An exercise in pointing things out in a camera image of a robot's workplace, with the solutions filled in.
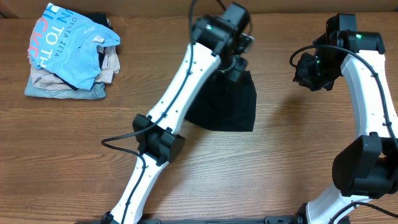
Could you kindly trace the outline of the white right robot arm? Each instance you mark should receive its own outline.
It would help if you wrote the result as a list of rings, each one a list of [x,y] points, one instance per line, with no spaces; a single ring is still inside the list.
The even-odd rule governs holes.
[[[326,31],[294,53],[294,81],[311,91],[331,90],[338,77],[349,88],[356,134],[332,165],[333,182],[303,204],[293,223],[348,223],[359,206],[397,192],[397,113],[386,80],[385,47],[377,32],[360,32],[354,14],[337,14]]]

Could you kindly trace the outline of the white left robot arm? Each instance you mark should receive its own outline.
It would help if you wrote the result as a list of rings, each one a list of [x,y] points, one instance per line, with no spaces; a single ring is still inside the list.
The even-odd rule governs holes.
[[[133,155],[136,166],[114,208],[105,213],[101,223],[138,223],[144,205],[160,173],[175,160],[185,144],[179,135],[185,115],[197,94],[210,78],[240,81],[248,61],[241,54],[248,51],[253,37],[244,33],[250,21],[247,9],[235,2],[222,16],[204,16],[193,21],[193,7],[188,15],[189,43],[184,59],[159,102],[146,114],[138,114],[133,133],[102,140],[111,142],[136,137],[139,143]]]

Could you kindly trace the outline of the black t-shirt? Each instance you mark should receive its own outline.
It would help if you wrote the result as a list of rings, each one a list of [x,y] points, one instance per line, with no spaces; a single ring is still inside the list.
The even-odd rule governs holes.
[[[256,87],[251,72],[235,83],[209,78],[185,115],[185,120],[210,131],[251,132],[256,119]]]

